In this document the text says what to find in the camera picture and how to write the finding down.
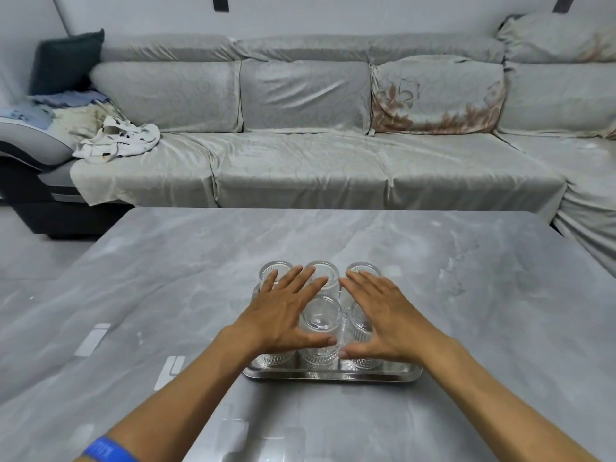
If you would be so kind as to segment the person's right hand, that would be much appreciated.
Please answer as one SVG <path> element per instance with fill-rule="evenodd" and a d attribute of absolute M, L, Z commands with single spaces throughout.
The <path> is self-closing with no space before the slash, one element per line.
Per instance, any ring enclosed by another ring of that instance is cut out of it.
<path fill-rule="evenodd" d="M 378 278 L 383 286 L 388 279 Z M 353 271 L 346 272 L 341 285 L 354 299 Z M 378 310 L 363 312 L 372 324 L 372 335 L 381 341 L 382 360 L 430 366 L 452 343 L 451 337 L 435 327 L 416 307 L 415 310 L 397 310 L 387 303 Z"/>

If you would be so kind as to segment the person's left hand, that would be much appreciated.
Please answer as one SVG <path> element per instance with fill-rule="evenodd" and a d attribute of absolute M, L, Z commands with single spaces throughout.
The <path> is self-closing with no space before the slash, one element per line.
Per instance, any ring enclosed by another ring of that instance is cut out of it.
<path fill-rule="evenodd" d="M 315 296 L 326 283 L 325 277 L 311 281 L 312 287 L 317 288 Z M 275 307 L 258 308 L 257 295 L 239 318 L 226 328 L 232 341 L 250 351 L 250 358 L 294 350 L 289 348 L 289 332 L 305 332 L 298 323 L 299 316 L 307 305 L 304 308 L 292 308 L 284 304 L 284 275 L 281 279 L 277 277 L 274 290 L 277 291 L 278 297 Z"/>

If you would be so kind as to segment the person's left forearm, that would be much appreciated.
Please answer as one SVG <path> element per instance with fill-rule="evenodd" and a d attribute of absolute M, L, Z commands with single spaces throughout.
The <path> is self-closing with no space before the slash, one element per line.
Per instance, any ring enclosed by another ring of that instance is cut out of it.
<path fill-rule="evenodd" d="M 229 388 L 253 360 L 225 327 L 170 383 L 117 422 L 110 437 L 140 462 L 182 462 Z"/>

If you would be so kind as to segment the person's right forearm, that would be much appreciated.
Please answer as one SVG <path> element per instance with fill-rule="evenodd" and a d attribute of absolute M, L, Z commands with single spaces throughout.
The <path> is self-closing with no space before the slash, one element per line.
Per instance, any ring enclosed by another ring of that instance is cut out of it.
<path fill-rule="evenodd" d="M 496 380 L 455 339 L 421 342 L 421 361 L 500 462 L 600 462 Z"/>

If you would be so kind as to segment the group of clear ribbed glasses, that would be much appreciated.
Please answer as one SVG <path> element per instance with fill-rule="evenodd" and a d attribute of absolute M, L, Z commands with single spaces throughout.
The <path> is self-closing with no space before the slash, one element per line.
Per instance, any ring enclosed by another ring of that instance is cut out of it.
<path fill-rule="evenodd" d="M 327 283 L 307 304 L 299 316 L 298 326 L 309 333 L 333 336 L 334 346 L 292 350 L 281 354 L 263 354 L 254 367 L 267 369 L 351 370 L 373 371 L 383 367 L 383 361 L 373 358 L 340 360 L 339 351 L 346 344 L 367 342 L 373 333 L 363 310 L 347 291 L 343 291 L 337 267 L 327 261 L 313 261 L 310 280 L 325 277 Z"/>

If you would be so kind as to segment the stainless steel tray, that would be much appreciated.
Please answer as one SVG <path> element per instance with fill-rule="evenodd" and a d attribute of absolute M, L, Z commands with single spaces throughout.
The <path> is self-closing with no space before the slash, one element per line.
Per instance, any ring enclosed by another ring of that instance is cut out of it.
<path fill-rule="evenodd" d="M 339 381 L 339 382 L 385 382 L 411 383 L 417 381 L 423 369 L 418 365 L 383 361 L 380 370 L 308 370 L 308 369 L 261 369 L 254 367 L 254 361 L 244 370 L 243 374 L 253 380 L 303 380 L 303 381 Z"/>

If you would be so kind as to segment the grey covered corner sofa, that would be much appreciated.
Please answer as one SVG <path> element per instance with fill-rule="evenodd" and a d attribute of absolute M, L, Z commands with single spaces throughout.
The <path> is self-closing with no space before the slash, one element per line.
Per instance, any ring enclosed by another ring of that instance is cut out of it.
<path fill-rule="evenodd" d="M 312 60 L 370 69 L 410 56 L 456 55 L 505 67 L 512 61 L 496 35 L 110 36 L 99 64 Z M 99 92 L 90 82 L 88 90 Z M 104 164 L 73 158 L 75 148 L 0 118 L 0 196 L 34 233 L 102 235 L 140 206 L 528 211 L 616 277 L 616 140 L 502 133 L 497 125 L 465 135 L 242 128 L 161 132 L 151 151 Z"/>

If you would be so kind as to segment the grey swirl back cushion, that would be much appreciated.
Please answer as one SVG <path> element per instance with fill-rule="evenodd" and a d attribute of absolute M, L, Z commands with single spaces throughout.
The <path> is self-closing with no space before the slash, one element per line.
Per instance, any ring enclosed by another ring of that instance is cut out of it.
<path fill-rule="evenodd" d="M 504 75 L 499 132 L 616 140 L 616 63 L 508 62 Z"/>
<path fill-rule="evenodd" d="M 367 135 L 371 121 L 367 63 L 244 60 L 243 131 Z"/>
<path fill-rule="evenodd" d="M 240 132 L 241 62 L 107 62 L 90 79 L 135 125 L 161 132 Z"/>

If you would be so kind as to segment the grey floral back cushion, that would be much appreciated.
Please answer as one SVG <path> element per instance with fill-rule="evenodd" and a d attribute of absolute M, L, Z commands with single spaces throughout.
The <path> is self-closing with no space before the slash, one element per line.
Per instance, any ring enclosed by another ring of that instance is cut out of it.
<path fill-rule="evenodd" d="M 501 64 L 463 56 L 410 56 L 370 72 L 371 135 L 490 133 L 506 98 Z"/>

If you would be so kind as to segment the white patterned garment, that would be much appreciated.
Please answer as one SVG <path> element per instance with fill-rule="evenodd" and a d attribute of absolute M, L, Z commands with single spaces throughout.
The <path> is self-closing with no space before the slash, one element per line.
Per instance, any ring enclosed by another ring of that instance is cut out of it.
<path fill-rule="evenodd" d="M 161 132 L 154 124 L 136 126 L 108 115 L 95 136 L 77 144 L 72 157 L 90 164 L 104 164 L 145 154 L 156 147 L 160 139 Z"/>

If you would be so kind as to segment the blue wristband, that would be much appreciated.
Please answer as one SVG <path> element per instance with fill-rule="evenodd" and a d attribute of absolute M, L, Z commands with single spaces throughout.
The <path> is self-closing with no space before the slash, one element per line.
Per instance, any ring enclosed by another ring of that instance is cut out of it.
<path fill-rule="evenodd" d="M 130 451 L 107 436 L 90 443 L 81 456 L 94 462 L 140 462 Z"/>

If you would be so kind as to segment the cream stained cloth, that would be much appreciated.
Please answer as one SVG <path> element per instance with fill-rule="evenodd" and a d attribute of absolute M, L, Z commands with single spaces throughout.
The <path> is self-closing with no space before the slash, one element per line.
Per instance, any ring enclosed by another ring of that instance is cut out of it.
<path fill-rule="evenodd" d="M 47 133 L 67 146 L 75 147 L 82 140 L 93 138 L 108 116 L 126 120 L 121 110 L 109 101 L 94 101 L 83 107 L 55 108 Z"/>

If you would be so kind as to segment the blue crumpled cloth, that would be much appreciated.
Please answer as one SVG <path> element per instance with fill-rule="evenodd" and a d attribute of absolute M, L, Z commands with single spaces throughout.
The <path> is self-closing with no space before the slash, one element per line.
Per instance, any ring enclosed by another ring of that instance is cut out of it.
<path fill-rule="evenodd" d="M 47 130 L 64 111 L 75 109 L 91 113 L 113 111 L 111 100 L 95 90 L 67 91 L 51 95 L 30 95 L 12 107 L 0 108 L 0 118 L 26 123 Z"/>

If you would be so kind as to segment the dark teal pillow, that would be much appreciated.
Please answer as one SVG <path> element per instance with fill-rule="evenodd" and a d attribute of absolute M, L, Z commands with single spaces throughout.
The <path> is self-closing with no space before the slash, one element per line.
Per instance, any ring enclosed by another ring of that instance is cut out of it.
<path fill-rule="evenodd" d="M 36 48 L 28 95 L 88 90 L 89 73 L 100 62 L 105 31 L 41 41 Z"/>

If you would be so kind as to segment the grey floral pillow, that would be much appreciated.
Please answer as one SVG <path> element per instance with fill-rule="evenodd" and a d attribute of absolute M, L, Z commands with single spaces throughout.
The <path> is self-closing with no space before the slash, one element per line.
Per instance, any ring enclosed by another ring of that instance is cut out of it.
<path fill-rule="evenodd" d="M 616 63 L 616 24 L 558 13 L 526 14 L 497 31 L 508 61 L 526 64 Z"/>

